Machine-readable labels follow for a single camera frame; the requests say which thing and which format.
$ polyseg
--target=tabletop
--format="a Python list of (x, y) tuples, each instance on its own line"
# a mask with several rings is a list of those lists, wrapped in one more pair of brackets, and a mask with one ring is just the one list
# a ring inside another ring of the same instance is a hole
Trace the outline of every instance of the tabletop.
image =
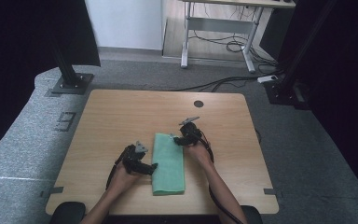
[[(114, 161), (137, 140), (149, 149), (155, 133), (180, 135), (179, 123), (194, 123), (211, 142), (216, 170), (241, 205), (261, 214), (279, 210), (245, 98), (237, 93), (94, 90), (86, 103), (71, 146), (55, 183), (61, 193), (50, 195), (46, 211), (63, 202), (82, 202), (88, 212), (104, 192)], [(216, 214), (208, 183), (199, 166), (184, 151), (186, 191), (153, 196), (151, 177), (143, 176), (111, 208), (116, 215)]]
[(289, 3), (283, 0), (182, 0), (183, 2), (193, 3), (207, 3), (207, 4), (222, 4), (222, 5), (236, 5), (236, 6), (249, 6), (249, 7), (283, 7), (293, 8), (296, 3), (291, 0)]

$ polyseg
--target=forearm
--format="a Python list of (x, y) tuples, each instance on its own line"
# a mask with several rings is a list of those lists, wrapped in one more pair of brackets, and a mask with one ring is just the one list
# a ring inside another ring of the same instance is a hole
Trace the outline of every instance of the forearm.
[(81, 224), (102, 223), (117, 197), (118, 195), (114, 192), (106, 191), (91, 211), (83, 218)]
[[(221, 176), (217, 173), (214, 165), (211, 162), (207, 162), (203, 165), (203, 170), (208, 179), (212, 193), (217, 201), (220, 202), (220, 204), (225, 207), (228, 212), (239, 219), (242, 223), (247, 223), (246, 217), (242, 212), (237, 199), (231, 193), (231, 190), (228, 188)], [(230, 217), (220, 211), (220, 209), (218, 215), (222, 223), (235, 223)]]

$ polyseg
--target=person's right arm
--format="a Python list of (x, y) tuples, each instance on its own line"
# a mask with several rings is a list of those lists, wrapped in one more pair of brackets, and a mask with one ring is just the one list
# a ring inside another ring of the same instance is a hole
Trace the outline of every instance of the person's right arm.
[[(217, 201), (220, 202), (234, 217), (239, 219), (243, 224), (246, 224), (246, 217), (242, 212), (241, 206), (231, 193), (231, 190), (228, 188), (220, 174), (217, 173), (205, 146), (201, 142), (198, 142), (195, 146), (187, 146), (186, 149), (204, 171), (212, 193)], [(220, 209), (218, 209), (218, 215), (220, 217), (220, 221), (224, 224), (235, 223), (234, 220), (232, 220)]]

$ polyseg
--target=black stand base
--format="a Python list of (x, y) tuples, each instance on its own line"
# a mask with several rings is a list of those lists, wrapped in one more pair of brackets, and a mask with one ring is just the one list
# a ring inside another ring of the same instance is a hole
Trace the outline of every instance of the black stand base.
[(93, 74), (76, 73), (77, 81), (73, 85), (65, 83), (62, 77), (58, 80), (51, 93), (54, 94), (78, 94), (83, 95), (87, 87), (91, 83)]
[(280, 83), (264, 83), (269, 103), (272, 105), (293, 105), (296, 109), (309, 110), (308, 104), (301, 95), (301, 90), (294, 86), (289, 93), (284, 93)]

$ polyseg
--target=folded green towel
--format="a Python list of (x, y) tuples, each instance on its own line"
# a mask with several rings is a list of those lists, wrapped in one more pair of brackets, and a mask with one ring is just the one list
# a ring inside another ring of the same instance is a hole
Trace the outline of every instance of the folded green towel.
[(172, 136), (156, 133), (152, 163), (158, 163), (158, 167), (152, 175), (153, 195), (183, 194), (185, 192), (183, 148), (173, 142)]

